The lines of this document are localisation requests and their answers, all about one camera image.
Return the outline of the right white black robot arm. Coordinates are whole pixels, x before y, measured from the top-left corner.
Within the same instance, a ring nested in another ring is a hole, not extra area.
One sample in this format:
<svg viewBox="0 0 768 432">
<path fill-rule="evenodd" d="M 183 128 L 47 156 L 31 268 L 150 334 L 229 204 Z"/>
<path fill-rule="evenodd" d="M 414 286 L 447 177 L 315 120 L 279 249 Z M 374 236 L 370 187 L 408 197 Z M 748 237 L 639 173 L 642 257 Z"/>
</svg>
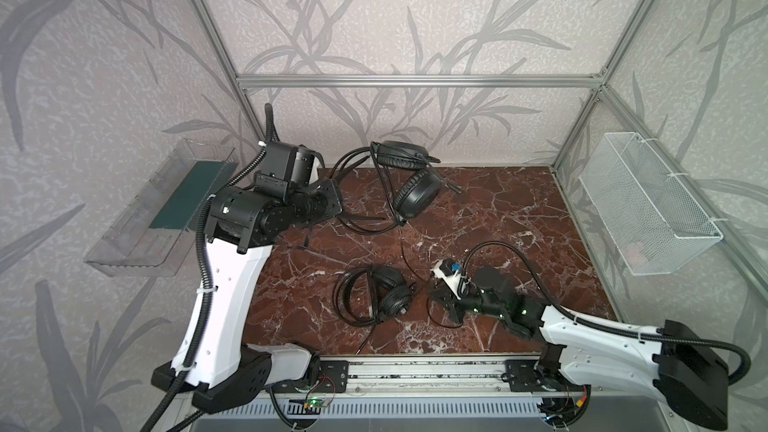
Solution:
<svg viewBox="0 0 768 432">
<path fill-rule="evenodd" d="M 699 427 L 727 430 L 728 389 L 751 369 L 742 347 L 703 339 L 672 320 L 655 328 L 572 311 L 551 294 L 538 267 L 509 243 L 503 248 L 521 260 L 541 296 L 514 291 L 496 268 L 471 272 L 474 256 L 497 244 L 482 242 L 463 262 L 446 258 L 432 267 L 436 285 L 429 297 L 456 326 L 468 313 L 494 317 L 508 333 L 541 344 L 534 375 L 546 384 L 606 386 L 654 399 Z"/>
</svg>

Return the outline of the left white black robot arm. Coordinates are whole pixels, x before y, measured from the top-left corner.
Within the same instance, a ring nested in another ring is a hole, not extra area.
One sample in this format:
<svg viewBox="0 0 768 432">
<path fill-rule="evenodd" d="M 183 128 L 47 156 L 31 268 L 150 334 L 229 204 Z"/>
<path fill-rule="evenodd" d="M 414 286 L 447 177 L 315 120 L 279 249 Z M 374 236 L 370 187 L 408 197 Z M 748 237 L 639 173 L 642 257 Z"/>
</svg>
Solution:
<svg viewBox="0 0 768 432">
<path fill-rule="evenodd" d="M 153 386 L 165 395 L 145 431 L 181 392 L 192 392 L 202 416 L 245 405 L 273 386 L 305 387 L 318 378 L 319 359 L 305 347 L 242 341 L 259 275 L 279 236 L 343 211 L 338 183 L 313 177 L 322 155 L 279 141 L 271 104 L 265 117 L 266 140 L 257 157 L 209 195 L 200 212 L 195 252 L 201 285 L 178 352 L 153 372 Z"/>
</svg>

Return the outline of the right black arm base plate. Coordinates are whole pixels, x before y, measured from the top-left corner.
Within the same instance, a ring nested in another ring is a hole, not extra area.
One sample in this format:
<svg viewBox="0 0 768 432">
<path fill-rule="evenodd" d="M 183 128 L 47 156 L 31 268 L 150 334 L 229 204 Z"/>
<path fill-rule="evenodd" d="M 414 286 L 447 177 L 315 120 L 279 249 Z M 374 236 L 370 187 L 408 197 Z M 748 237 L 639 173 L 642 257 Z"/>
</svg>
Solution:
<svg viewBox="0 0 768 432">
<path fill-rule="evenodd" d="M 511 392 L 529 393 L 583 393 L 583 385 L 568 381 L 559 372 L 544 371 L 535 358 L 514 358 L 504 362 L 502 381 L 507 383 Z"/>
</svg>

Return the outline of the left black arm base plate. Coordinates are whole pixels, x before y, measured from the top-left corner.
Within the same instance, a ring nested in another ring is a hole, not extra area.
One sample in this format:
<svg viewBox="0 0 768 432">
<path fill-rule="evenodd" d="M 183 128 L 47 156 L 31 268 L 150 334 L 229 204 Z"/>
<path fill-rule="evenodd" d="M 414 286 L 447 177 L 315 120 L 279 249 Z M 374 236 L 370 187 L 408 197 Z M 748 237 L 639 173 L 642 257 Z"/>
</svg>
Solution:
<svg viewBox="0 0 768 432">
<path fill-rule="evenodd" d="M 344 393 L 349 379 L 350 363 L 346 360 L 321 360 L 319 383 L 314 389 L 318 393 Z"/>
</svg>

